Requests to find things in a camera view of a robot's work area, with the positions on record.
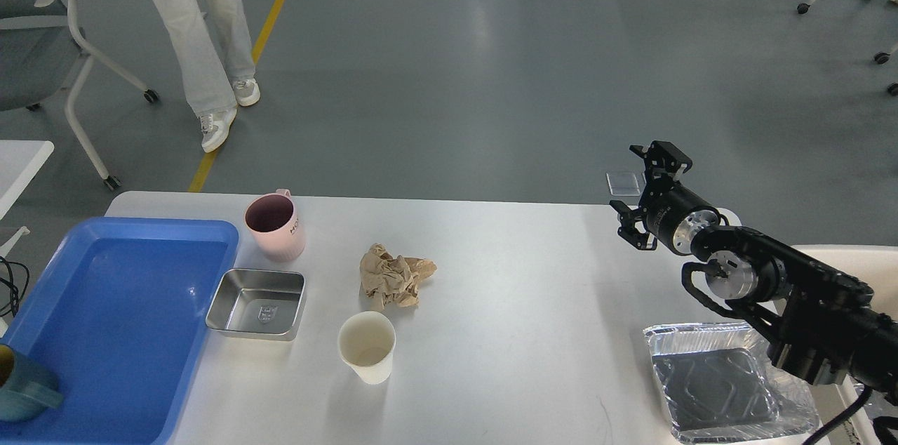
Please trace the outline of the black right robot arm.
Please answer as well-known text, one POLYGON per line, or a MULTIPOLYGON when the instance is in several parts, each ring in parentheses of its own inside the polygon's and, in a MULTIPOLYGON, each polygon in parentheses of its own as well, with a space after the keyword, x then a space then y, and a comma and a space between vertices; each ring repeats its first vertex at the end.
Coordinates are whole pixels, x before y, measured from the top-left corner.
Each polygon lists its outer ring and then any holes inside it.
POLYGON ((859 412, 873 393, 896 404, 896 321, 872 308, 856 276, 745 225, 732 225, 684 187, 693 163, 667 141, 632 145, 645 188, 636 207, 611 201, 617 234, 639 251, 657 246, 689 257, 681 282, 718 316, 745 321, 768 342, 776 368, 811 385, 854 378, 862 393, 806 442, 815 444, 859 412))

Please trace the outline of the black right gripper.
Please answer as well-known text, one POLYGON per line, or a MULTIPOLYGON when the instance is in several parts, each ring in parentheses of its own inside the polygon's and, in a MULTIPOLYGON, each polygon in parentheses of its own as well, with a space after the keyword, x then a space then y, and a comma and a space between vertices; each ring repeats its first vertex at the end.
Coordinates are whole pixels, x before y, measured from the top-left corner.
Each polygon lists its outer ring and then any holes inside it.
POLYGON ((692 254, 699 232, 721 224, 721 212, 682 183, 693 161, 677 145, 654 140, 649 145, 630 145, 629 151, 643 161, 645 170, 641 207, 629 208, 623 201, 610 201, 620 227, 617 234, 639 251, 657 249, 657 239, 671 252, 692 254), (638 224, 647 230, 639 231, 638 224))

